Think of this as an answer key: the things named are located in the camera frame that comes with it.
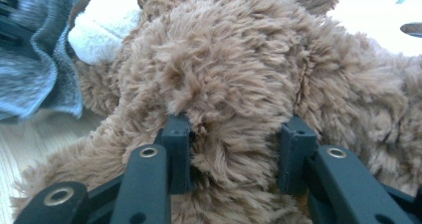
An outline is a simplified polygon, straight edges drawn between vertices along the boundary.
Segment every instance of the black plastic bracket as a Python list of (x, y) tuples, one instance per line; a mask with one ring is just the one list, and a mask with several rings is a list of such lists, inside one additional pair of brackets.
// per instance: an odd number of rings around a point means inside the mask
[[(319, 181), (313, 182), (311, 178), (306, 181), (311, 188), (309, 206), (314, 223), (413, 223), (351, 151), (321, 146), (306, 161), (304, 175), (313, 172)], [(314, 195), (318, 191), (313, 184), (319, 182), (326, 198), (317, 199)]]
[(124, 172), (110, 224), (170, 223), (168, 157), (158, 144), (135, 149)]
[(5, 50), (38, 59), (31, 45), (33, 35), (34, 32), (19, 26), (8, 17), (0, 16), (0, 46)]
[[(89, 193), (78, 182), (54, 184), (40, 192), (15, 223), (168, 224), (170, 194), (194, 189), (190, 166), (192, 138), (187, 117), (172, 115), (154, 144), (131, 153), (123, 175)], [(66, 205), (58, 204), (52, 209), (40, 201), (62, 187), (72, 189), (73, 199), (64, 201)]]
[(307, 190), (302, 178), (305, 157), (317, 150), (317, 136), (297, 115), (284, 123), (279, 132), (279, 187), (285, 194), (299, 195)]

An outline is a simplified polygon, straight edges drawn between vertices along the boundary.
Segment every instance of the wooden surface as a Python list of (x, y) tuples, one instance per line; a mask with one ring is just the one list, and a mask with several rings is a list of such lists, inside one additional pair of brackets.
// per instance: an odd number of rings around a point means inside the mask
[(12, 223), (9, 197), (17, 195), (12, 184), (20, 171), (59, 147), (75, 143), (95, 130), (101, 120), (89, 111), (80, 119), (40, 111), (23, 123), (0, 124), (0, 223)]

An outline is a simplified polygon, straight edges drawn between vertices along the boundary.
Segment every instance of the screw hole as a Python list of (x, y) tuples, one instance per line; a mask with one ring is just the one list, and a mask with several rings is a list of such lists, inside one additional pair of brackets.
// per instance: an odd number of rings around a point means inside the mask
[(155, 156), (158, 153), (158, 149), (155, 147), (148, 147), (140, 151), (139, 155), (141, 157), (151, 157)]
[(130, 217), (129, 222), (130, 224), (141, 224), (145, 221), (145, 219), (146, 217), (143, 213), (137, 212)]
[(46, 206), (57, 206), (67, 202), (74, 195), (75, 191), (72, 187), (62, 187), (50, 192), (44, 198)]
[(389, 217), (381, 214), (376, 214), (375, 219), (378, 221), (378, 223), (381, 224), (394, 224), (394, 221), (392, 221)]

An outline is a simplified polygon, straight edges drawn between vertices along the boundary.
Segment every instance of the gray cloth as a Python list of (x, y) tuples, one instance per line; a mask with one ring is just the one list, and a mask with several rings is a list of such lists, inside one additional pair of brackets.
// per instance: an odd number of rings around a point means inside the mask
[(10, 19), (35, 31), (39, 59), (0, 47), (0, 121), (31, 117), (38, 109), (82, 114), (82, 95), (67, 43), (68, 16), (78, 0), (19, 0)]

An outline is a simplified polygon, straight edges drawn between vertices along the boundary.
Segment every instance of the brown fur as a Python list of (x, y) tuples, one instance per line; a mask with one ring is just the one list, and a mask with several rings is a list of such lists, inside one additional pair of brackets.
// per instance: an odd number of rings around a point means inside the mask
[(107, 118), (23, 173), (16, 213), (54, 182), (92, 189), (121, 174), (181, 112), (202, 175), (172, 197), (173, 223), (311, 223), (276, 188), (275, 133), (294, 112), (381, 181), (422, 183), (422, 56), (389, 55), (296, 0), (151, 1), (113, 64), (79, 64), (87, 105)]

